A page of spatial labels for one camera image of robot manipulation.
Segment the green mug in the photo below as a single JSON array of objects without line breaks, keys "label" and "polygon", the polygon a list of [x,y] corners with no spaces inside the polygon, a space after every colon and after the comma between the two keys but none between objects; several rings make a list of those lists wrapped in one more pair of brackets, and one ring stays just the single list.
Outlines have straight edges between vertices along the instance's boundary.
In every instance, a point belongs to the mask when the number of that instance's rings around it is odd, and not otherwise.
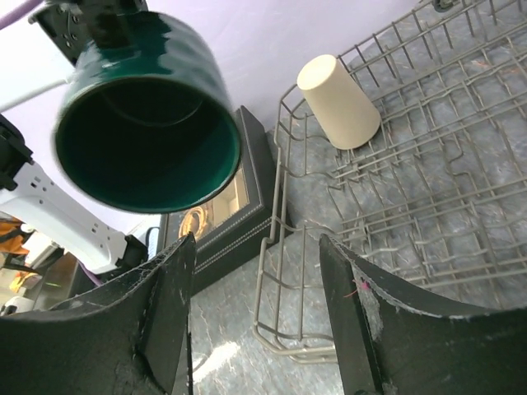
[{"label": "green mug", "polygon": [[54,130],[64,173],[112,207],[167,213],[221,192],[240,163],[240,133],[214,57],[167,15],[123,16],[132,45],[90,41]]}]

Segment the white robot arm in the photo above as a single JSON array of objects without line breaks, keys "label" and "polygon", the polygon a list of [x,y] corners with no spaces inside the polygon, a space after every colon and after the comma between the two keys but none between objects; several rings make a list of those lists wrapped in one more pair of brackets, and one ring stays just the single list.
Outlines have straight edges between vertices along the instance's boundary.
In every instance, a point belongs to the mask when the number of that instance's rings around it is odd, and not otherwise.
[{"label": "white robot arm", "polygon": [[0,115],[0,211],[47,235],[96,275],[146,259],[146,246],[73,200],[31,154],[20,132]]}]

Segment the dish rack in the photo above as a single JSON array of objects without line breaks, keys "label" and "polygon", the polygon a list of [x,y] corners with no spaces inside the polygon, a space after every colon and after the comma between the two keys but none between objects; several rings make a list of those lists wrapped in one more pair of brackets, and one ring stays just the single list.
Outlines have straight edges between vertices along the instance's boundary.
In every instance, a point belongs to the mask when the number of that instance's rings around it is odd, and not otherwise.
[{"label": "dish rack", "polygon": [[259,261],[257,339],[302,364],[336,361],[318,265],[323,232],[451,299],[525,304],[524,3],[462,0],[445,14],[424,3],[338,58],[382,125],[365,146],[338,151],[296,86],[282,97],[275,189],[288,207],[276,193]]}]

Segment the white cup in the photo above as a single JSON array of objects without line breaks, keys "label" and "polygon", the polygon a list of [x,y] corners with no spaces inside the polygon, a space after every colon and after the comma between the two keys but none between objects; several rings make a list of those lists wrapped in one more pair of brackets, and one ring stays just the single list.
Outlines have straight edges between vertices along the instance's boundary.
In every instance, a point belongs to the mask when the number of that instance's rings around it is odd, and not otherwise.
[{"label": "white cup", "polygon": [[296,84],[335,148],[358,148],[379,129],[379,111],[333,55],[308,62]]}]

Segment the leather box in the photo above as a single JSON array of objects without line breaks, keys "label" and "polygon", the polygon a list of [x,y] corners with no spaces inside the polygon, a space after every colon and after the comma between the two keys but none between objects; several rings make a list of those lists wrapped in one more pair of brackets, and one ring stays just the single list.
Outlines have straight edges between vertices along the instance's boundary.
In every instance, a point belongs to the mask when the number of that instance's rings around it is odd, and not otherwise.
[{"label": "leather box", "polygon": [[235,117],[243,150],[232,183],[199,207],[161,218],[160,248],[189,231],[196,237],[194,294],[258,256],[262,239],[270,234],[276,172],[264,126],[243,106]]}]

